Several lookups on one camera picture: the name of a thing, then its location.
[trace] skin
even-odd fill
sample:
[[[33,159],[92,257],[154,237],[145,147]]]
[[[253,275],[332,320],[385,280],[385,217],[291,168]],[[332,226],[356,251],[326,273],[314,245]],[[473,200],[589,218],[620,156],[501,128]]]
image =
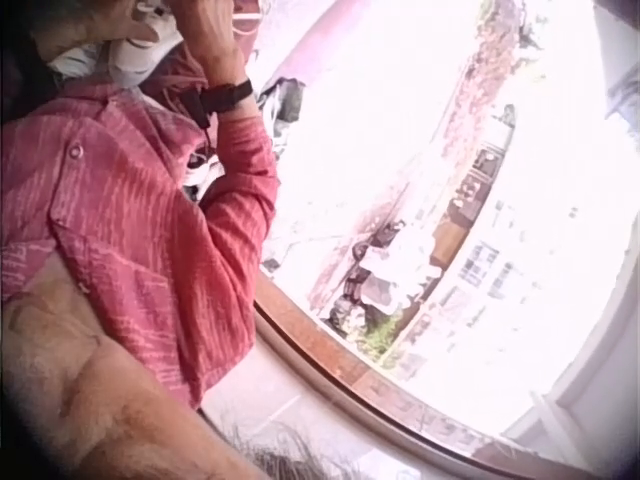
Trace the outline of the skin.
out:
[[[124,16],[122,25],[133,28],[127,23],[132,2],[100,3],[104,12],[111,12],[104,18],[114,22]],[[176,0],[171,7],[211,86],[247,78],[231,31],[232,0]],[[39,32],[34,35],[38,50],[48,58],[86,43],[82,32],[89,31],[92,22],[95,19],[63,33],[57,28]],[[102,40],[123,34],[121,28],[101,28]],[[255,115],[259,110],[251,97],[219,121]],[[72,477],[267,478],[105,335],[57,254],[25,294],[3,306],[2,336],[7,398]]]

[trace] street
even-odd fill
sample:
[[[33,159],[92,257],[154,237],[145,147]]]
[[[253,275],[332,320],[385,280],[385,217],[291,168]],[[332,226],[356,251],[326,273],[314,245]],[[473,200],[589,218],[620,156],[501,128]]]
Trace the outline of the street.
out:
[[[412,162],[428,161],[424,152],[472,50],[476,10],[472,0],[402,8],[374,1],[307,89],[280,161],[264,256],[281,263],[273,279],[301,306],[309,307],[312,291],[335,287],[331,272],[346,247],[384,221],[410,183]]]

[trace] watch strap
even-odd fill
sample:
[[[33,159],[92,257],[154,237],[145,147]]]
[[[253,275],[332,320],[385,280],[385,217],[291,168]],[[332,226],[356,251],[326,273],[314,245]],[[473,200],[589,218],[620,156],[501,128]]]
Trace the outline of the watch strap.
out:
[[[221,85],[206,88],[200,92],[200,102],[209,115],[225,113],[233,110],[238,103],[253,94],[251,80],[247,79],[239,85]]]

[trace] red shirt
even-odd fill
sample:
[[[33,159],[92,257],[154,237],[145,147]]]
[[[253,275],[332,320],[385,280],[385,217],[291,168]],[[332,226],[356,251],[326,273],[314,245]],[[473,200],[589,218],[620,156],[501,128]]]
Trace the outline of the red shirt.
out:
[[[2,128],[2,299],[58,249],[105,331],[181,400],[251,348],[261,246],[279,182],[261,118],[223,123],[226,174],[181,190],[195,124],[132,91],[75,84]]]

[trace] shirt button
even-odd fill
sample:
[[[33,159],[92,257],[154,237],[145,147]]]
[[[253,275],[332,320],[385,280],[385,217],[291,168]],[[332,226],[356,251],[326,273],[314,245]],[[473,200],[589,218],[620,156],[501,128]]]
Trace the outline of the shirt button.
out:
[[[69,149],[69,156],[74,160],[78,160],[79,158],[82,158],[82,155],[84,155],[84,150],[80,145],[74,145]]]

